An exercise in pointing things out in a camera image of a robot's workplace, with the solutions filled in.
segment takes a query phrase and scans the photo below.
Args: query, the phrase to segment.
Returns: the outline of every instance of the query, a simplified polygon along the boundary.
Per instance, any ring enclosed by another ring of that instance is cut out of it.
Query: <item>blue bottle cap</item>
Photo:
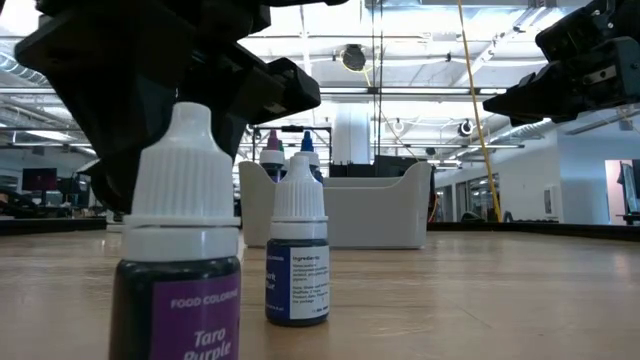
[[[311,132],[308,130],[304,132],[304,139],[302,139],[302,144],[300,146],[300,151],[309,151],[313,152],[313,140],[311,140]]]

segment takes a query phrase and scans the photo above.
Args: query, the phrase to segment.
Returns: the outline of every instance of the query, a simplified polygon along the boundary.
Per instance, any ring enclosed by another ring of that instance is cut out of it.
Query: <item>table surface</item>
[[[421,251],[333,251],[329,322],[264,318],[264,252],[243,265],[241,359],[637,359],[640,245],[429,233]],[[0,358],[106,359],[120,236],[0,238]]]

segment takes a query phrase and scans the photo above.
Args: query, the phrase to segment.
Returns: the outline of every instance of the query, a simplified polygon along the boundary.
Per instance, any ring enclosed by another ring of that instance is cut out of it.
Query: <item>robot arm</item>
[[[293,62],[267,64],[237,43],[270,25],[269,6],[315,2],[39,0],[45,16],[16,59],[47,77],[91,142],[96,196],[129,212],[140,152],[167,130],[176,101],[211,109],[232,158],[247,125],[320,104],[318,84]]]
[[[640,0],[595,0],[536,37],[549,64],[484,109],[513,126],[640,101]]]

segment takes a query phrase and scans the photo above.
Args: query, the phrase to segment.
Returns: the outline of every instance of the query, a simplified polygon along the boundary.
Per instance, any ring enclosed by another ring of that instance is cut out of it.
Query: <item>dropper bottle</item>
[[[177,103],[140,158],[115,274],[109,359],[238,359],[239,219],[211,112]]]
[[[284,151],[280,148],[281,141],[275,130],[269,131],[267,148],[260,152],[260,166],[274,182],[281,179],[280,171],[284,166]]]
[[[265,313],[280,326],[312,326],[329,315],[329,243],[322,184],[305,156],[276,185],[267,242]]]
[[[313,147],[313,139],[311,139],[310,131],[307,130],[304,132],[304,138],[300,144],[300,151],[295,153],[295,155],[307,157],[309,159],[309,168],[311,169],[313,177],[320,183],[324,182],[322,173],[320,172],[320,157]]]

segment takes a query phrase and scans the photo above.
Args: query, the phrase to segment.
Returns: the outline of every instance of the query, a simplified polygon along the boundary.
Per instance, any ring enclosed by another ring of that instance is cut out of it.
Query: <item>computer monitor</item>
[[[58,169],[23,169],[23,191],[55,191],[58,189]]]

